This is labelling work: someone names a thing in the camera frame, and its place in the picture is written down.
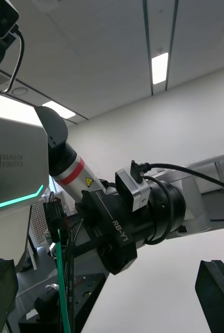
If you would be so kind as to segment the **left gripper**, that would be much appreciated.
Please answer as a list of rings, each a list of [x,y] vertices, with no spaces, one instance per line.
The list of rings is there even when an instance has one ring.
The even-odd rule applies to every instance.
[[[117,192],[104,193],[101,189],[82,191],[81,208],[85,213],[87,233],[76,233],[69,249],[74,258],[94,249],[105,269],[117,275],[137,258],[137,249],[154,233],[153,210],[148,205],[131,212]]]

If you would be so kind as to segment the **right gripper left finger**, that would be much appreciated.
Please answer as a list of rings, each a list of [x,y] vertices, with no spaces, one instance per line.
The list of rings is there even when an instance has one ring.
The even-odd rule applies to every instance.
[[[0,259],[0,332],[15,306],[18,280],[13,260]]]

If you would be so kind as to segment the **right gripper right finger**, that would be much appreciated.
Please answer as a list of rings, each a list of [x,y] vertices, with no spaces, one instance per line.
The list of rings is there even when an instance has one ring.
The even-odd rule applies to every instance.
[[[224,332],[224,263],[201,261],[195,292],[211,332]]]

